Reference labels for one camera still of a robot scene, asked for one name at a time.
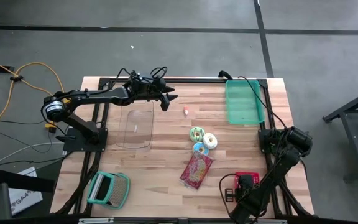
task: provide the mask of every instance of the small red object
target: small red object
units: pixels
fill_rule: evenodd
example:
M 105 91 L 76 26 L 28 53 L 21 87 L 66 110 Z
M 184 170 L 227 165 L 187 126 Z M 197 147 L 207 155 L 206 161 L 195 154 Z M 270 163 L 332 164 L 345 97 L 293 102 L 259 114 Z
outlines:
M 211 167 L 212 162 L 212 158 L 195 151 L 187 164 L 185 171 L 181 174 L 180 180 L 186 186 L 198 189 Z
M 257 172 L 236 172 L 236 174 L 238 176 L 250 175 L 250 176 L 252 176 L 252 180 L 253 180 L 254 184 L 259 183 L 259 174 Z M 238 176 L 234 177 L 234 188 L 235 189 L 239 187 L 239 178 L 238 178 Z

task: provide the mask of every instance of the white paper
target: white paper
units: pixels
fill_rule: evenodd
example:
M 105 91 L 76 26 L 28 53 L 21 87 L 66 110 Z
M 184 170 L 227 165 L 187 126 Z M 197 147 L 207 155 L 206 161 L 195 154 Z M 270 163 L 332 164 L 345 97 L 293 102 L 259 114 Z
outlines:
M 22 172 L 18 173 L 21 175 L 27 174 L 29 177 L 36 177 L 34 167 L 30 167 Z M 11 199 L 11 211 L 12 215 L 15 215 L 26 208 L 35 205 L 42 201 L 41 192 L 34 192 L 31 190 L 13 189 L 9 188 L 9 198 Z

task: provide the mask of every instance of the yellow cable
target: yellow cable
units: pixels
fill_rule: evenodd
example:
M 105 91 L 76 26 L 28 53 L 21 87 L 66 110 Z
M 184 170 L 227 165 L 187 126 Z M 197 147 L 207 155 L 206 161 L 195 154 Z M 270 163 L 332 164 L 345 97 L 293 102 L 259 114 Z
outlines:
M 23 69 L 23 68 L 26 68 L 30 65 L 42 65 L 44 67 L 47 67 L 55 76 L 56 76 L 56 79 L 57 81 L 59 82 L 59 85 L 60 85 L 60 88 L 62 89 L 62 92 L 64 92 L 64 89 L 63 89 L 63 85 L 62 85 L 62 82 L 60 81 L 60 78 L 59 76 L 57 75 L 57 73 L 51 68 L 49 67 L 47 64 L 44 64 L 44 63 L 41 63 L 41 62 L 32 62 L 32 63 L 28 63 L 28 64 L 25 64 L 23 66 L 21 66 L 19 69 L 17 69 L 16 73 L 10 71 L 9 69 L 3 67 L 1 64 L 0 64 L 0 67 L 5 69 L 7 72 L 11 73 L 13 75 L 13 77 L 18 77 L 19 74 L 20 74 L 20 71 Z M 40 88 L 40 87 L 37 87 L 37 86 L 33 86 L 31 85 L 29 82 L 25 81 L 25 80 L 22 80 L 26 85 L 28 85 L 29 87 L 31 88 L 34 88 L 36 90 L 40 90 L 40 91 L 43 91 L 45 93 L 48 93 L 50 96 L 52 96 L 52 94 L 48 91 L 48 90 L 44 90 L 43 88 Z M 4 115 L 7 107 L 9 106 L 9 103 L 11 102 L 11 96 L 12 96 L 12 91 L 13 91 L 13 86 L 14 86 L 14 81 L 11 82 L 11 87 L 9 88 L 9 95 L 8 95 L 8 98 L 7 98 L 7 101 L 6 101 L 6 104 L 5 104 L 5 107 L 4 109 L 2 110 L 1 114 L 0 114 L 0 118 Z
M 11 96 L 12 96 L 12 90 L 13 90 L 13 83 L 14 81 L 11 81 L 11 87 L 9 88 L 9 95 L 7 97 L 7 101 L 5 104 L 4 109 L 2 110 L 2 112 L 0 113 L 0 118 L 4 115 L 6 108 L 9 106 L 9 103 L 11 102 Z

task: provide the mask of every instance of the teal cheese grater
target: teal cheese grater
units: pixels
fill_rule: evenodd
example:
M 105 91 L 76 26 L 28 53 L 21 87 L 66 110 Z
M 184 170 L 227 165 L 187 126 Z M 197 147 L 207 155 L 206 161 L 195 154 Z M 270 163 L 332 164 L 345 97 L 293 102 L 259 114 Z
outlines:
M 91 181 L 86 200 L 89 203 L 120 209 L 127 199 L 129 185 L 130 180 L 124 174 L 110 174 L 98 171 Z

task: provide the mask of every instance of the green frosted donut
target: green frosted donut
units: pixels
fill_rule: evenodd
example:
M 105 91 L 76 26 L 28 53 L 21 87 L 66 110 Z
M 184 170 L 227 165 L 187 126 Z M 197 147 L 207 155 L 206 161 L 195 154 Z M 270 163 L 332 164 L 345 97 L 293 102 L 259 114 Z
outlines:
M 200 127 L 194 127 L 190 130 L 190 139 L 193 142 L 201 142 L 203 141 L 204 134 L 205 134 L 204 129 Z

